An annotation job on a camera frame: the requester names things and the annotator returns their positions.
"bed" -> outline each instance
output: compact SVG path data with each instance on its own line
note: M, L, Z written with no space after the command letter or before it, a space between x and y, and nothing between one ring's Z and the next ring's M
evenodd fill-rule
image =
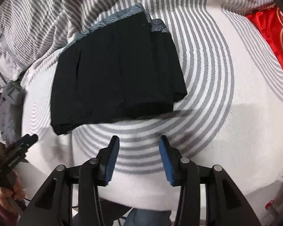
M169 28L187 97L175 104L176 114L82 125L57 136L50 126L50 95L59 54L91 25L136 3ZM283 71L245 17L273 5L273 0L5 0L0 88L30 66L21 82L27 91L22 133L36 133L39 141L28 161L49 175L59 164L80 165L94 157L117 135L115 171L100 195L153 210L176 210L179 197L165 178L160 135L199 165L223 166L244 194L283 181Z

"black folded garment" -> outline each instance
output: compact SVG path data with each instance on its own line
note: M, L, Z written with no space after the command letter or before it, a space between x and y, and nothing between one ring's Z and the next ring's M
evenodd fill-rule
M51 125L65 134L82 124L142 119L173 111L187 95L168 32L151 32L144 12L99 28L59 57Z

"finger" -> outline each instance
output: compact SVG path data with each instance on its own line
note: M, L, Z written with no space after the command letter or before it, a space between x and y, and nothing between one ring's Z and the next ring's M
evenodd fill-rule
M13 197L14 197L14 199L16 199L16 200L24 200L25 195L26 195L26 194L25 194L25 191L24 191L24 190L21 190L21 191L15 193Z
M15 175L15 177L19 177L18 173L16 170L13 169L13 174Z
M17 211L13 206L8 202L7 198L0 198L0 205L7 211L17 214Z
M17 177L14 183L14 192L17 193L18 191L23 190L23 186L20 183L20 179Z
M11 197L13 194L14 194L13 191L11 191L7 188L0 187L0 198Z

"red fabric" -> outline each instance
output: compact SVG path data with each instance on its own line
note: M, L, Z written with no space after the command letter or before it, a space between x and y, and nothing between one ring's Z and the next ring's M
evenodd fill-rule
M258 28L283 69L283 13L274 6L246 17Z
M266 204L265 210L267 210L273 204L273 200Z

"white bedsheet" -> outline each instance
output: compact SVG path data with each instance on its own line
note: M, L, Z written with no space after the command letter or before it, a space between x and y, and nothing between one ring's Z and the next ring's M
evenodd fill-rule
M56 136L49 104L61 48L103 16L136 2L152 18L165 22L177 46L188 90L187 98L175 105L178 115L83 125L69 135ZM223 166L244 194L277 179L283 181L283 71L268 44L243 17L271 4L272 0L49 0L48 9L56 20L45 25L46 11L40 10L40 24L59 33L45 43L50 46L39 59L31 57L32 67L21 83L27 90L22 132L39 136L27 159L48 175L61 163L82 164L106 147L112 135L118 135L121 147L115 171L100 195L155 210L176 209L179 196L179 188L168 184L163 171L158 152L162 134L197 164ZM58 18L63 18L65 27ZM4 25L0 32L6 38L8 33L17 34ZM5 41L9 50L17 47L12 40ZM0 50L6 48L0 44ZM5 77L11 78L5 72L0 84Z

